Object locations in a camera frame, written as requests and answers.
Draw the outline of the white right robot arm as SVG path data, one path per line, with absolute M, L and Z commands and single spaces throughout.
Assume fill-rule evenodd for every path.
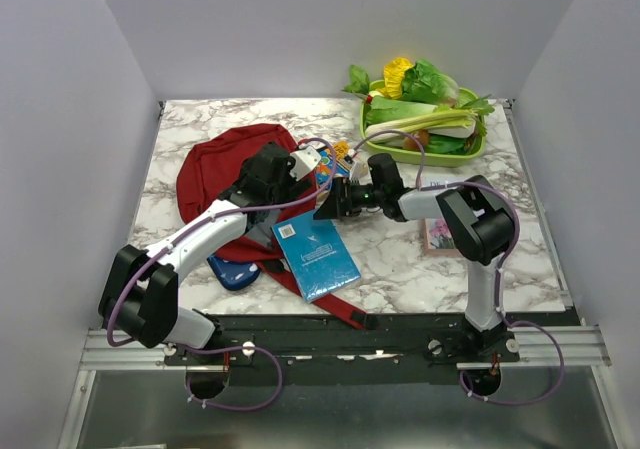
M 364 209 L 379 209 L 396 222 L 442 218 L 467 260 L 464 317 L 470 330 L 461 334 L 460 348 L 471 360 L 485 359 L 496 349 L 493 332 L 505 326 L 502 269 L 520 234 L 513 205 L 482 176 L 409 188 L 390 155 L 376 154 L 368 166 L 368 184 L 335 178 L 313 218 L 342 220 Z

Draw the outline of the blue paperback book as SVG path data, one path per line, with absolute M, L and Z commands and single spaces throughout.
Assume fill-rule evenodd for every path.
M 333 222 L 316 220 L 314 214 L 309 211 L 272 227 L 302 298 L 308 303 L 361 278 Z

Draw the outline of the orange treehouse storybook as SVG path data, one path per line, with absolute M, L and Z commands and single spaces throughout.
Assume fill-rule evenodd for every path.
M 352 163 L 347 160 L 349 144 L 346 141 L 339 141 L 333 145 L 333 148 L 335 156 L 332 156 L 328 148 L 319 152 L 321 159 L 315 169 L 318 186 L 326 183 L 331 172 L 334 172 L 335 177 L 348 177 L 350 174 Z

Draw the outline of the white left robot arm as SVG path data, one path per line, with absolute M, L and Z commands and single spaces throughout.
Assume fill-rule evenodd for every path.
M 266 231 L 284 210 L 311 200 L 320 160 L 309 144 L 288 151 L 269 142 L 242 163 L 229 188 L 175 234 L 144 249 L 131 244 L 121 248 L 98 308 L 108 342 L 114 347 L 133 341 L 147 348 L 187 346 L 197 362 L 214 362 L 222 349 L 216 325 L 180 306 L 180 284 L 224 245 Z

